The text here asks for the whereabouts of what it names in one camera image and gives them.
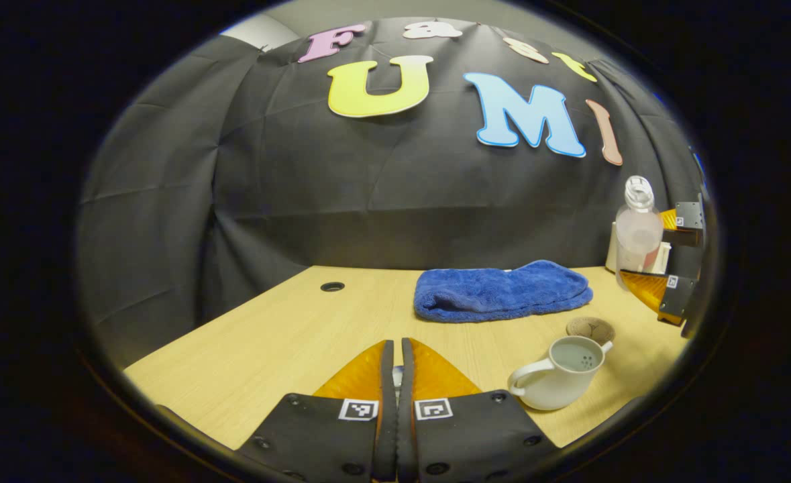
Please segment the water bottle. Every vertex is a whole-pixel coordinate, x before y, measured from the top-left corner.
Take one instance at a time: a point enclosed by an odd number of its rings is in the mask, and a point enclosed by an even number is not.
[[[628,290],[621,271],[646,272],[655,263],[663,238],[661,215],[649,181],[632,176],[625,181],[625,205],[616,213],[616,281]]]

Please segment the woven coaster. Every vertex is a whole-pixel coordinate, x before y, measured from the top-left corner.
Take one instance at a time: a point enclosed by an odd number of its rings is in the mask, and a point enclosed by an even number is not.
[[[613,340],[616,330],[606,321],[597,317],[577,317],[565,327],[569,335],[582,335],[594,340],[598,345]]]

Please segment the table surface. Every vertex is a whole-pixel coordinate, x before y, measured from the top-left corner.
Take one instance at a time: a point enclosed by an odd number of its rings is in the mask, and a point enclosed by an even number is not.
[[[155,404],[232,449],[241,446],[288,392],[312,394],[359,352],[383,339],[413,337],[447,358],[483,391],[547,354],[574,317],[600,317],[616,330],[613,349],[586,394],[556,411],[527,409],[557,446],[595,428],[671,368],[680,329],[616,285],[606,268],[574,269],[594,299],[582,308],[510,321],[444,324],[413,312],[421,271],[312,266],[244,305],[147,355],[125,370]],[[343,290],[325,292],[325,282]]]

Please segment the colorful letter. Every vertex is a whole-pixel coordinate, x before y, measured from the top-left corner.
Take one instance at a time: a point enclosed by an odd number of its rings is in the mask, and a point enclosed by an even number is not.
[[[444,21],[420,21],[405,27],[407,39],[428,39],[430,37],[460,37],[463,32],[456,30]]]
[[[586,77],[586,79],[589,79],[589,80],[591,80],[594,83],[598,82],[598,79],[596,79],[595,76],[593,76],[592,74],[589,74],[588,72],[586,72],[586,67],[583,64],[580,64],[579,62],[577,62],[575,59],[570,58],[569,56],[565,55],[564,53],[551,52],[551,54],[557,56],[558,58],[561,58],[562,61],[565,63],[565,65],[568,65],[570,70],[575,71],[577,74],[579,74],[579,76]]]
[[[604,106],[591,99],[586,99],[586,104],[592,108],[592,112],[595,113],[595,119],[598,120],[601,139],[604,140],[604,148],[601,149],[601,152],[604,153],[604,159],[610,164],[622,166],[622,155],[619,153],[619,147],[616,146],[616,135],[613,134],[613,125],[610,123],[610,113],[604,109]]]
[[[526,42],[521,42],[520,40],[509,39],[506,37],[503,39],[503,42],[509,44],[509,48],[513,51],[519,53],[523,57],[532,58],[536,62],[540,62],[542,64],[549,64],[547,58],[539,53],[537,49],[533,46],[530,46]]]
[[[369,95],[365,91],[368,71],[376,67],[376,61],[365,60],[331,68],[327,73],[333,77],[330,109],[349,118],[367,118],[400,113],[416,106],[428,96],[428,70],[425,65],[433,60],[427,55],[390,58],[390,64],[401,66],[401,88],[383,95]]]
[[[493,74],[470,72],[464,79],[473,83],[482,102],[484,127],[476,133],[479,142],[490,146],[517,146],[518,135],[509,129],[509,114],[527,143],[536,148],[541,143],[545,121],[549,131],[548,148],[559,154],[575,157],[586,155],[586,148],[577,140],[574,126],[565,110],[565,96],[547,86],[533,86],[529,102],[523,100],[512,86]]]
[[[309,36],[309,40],[312,42],[309,46],[309,51],[306,52],[306,55],[300,57],[297,62],[308,62],[316,58],[327,57],[334,53],[339,53],[339,47],[334,46],[335,44],[346,46],[350,43],[350,40],[353,40],[354,32],[362,32],[364,30],[365,25],[359,23],[351,25],[350,27],[334,28],[333,30],[327,30],[326,32]]]

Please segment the blue towel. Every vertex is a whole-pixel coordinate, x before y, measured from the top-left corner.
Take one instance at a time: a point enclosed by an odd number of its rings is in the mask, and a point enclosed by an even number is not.
[[[481,322],[576,309],[592,300],[589,281],[552,261],[511,272],[496,268],[429,270],[419,276],[413,306],[430,321]]]

